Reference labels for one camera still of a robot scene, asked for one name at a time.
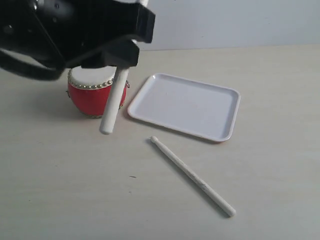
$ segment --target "table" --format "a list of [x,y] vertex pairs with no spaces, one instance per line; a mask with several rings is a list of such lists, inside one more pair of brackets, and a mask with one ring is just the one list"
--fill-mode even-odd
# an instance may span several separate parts
[[[0,239],[319,239],[319,64],[320,45],[142,52],[108,136],[68,98],[67,73],[38,82],[1,70]],[[238,90],[231,139],[213,144],[130,119],[128,104],[154,73]],[[237,215],[226,218],[152,135]]]

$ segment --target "small toy drum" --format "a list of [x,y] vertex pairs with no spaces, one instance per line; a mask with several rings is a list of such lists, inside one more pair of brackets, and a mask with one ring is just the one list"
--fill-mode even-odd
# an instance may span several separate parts
[[[116,68],[107,66],[97,69],[75,67],[68,73],[68,95],[74,105],[85,115],[99,118],[104,114]],[[120,107],[126,98],[129,83],[123,89]]]

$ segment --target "drum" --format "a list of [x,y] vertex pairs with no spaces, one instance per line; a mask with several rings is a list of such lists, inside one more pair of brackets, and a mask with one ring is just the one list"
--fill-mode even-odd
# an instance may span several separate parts
[[[94,118],[104,114],[115,72],[116,68],[111,66],[97,69],[84,69],[79,66],[69,71],[67,92],[80,112]],[[127,82],[119,108],[125,102],[129,87]]]

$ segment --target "held drumstick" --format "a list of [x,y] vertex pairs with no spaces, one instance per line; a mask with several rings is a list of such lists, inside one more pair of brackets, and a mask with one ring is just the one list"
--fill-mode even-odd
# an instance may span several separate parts
[[[149,0],[137,0],[143,6],[147,6]],[[124,88],[126,86],[129,68],[117,67],[115,71],[114,81],[110,90],[108,100],[106,102],[103,116],[100,124],[100,132],[103,134],[112,134],[114,131],[119,105],[121,102]]]
[[169,148],[161,143],[158,138],[152,136],[150,140],[230,217],[236,214],[236,210],[231,205],[229,205],[205,181],[203,181],[194,171],[181,161],[181,159],[179,159]]

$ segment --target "drumstick tip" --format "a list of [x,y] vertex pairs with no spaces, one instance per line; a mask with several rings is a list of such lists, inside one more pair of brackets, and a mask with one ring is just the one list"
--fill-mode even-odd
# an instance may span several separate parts
[[158,142],[159,140],[158,140],[158,138],[156,137],[156,136],[152,136],[152,137],[150,137],[150,140],[151,140],[151,142],[152,143],[156,143],[156,142]]

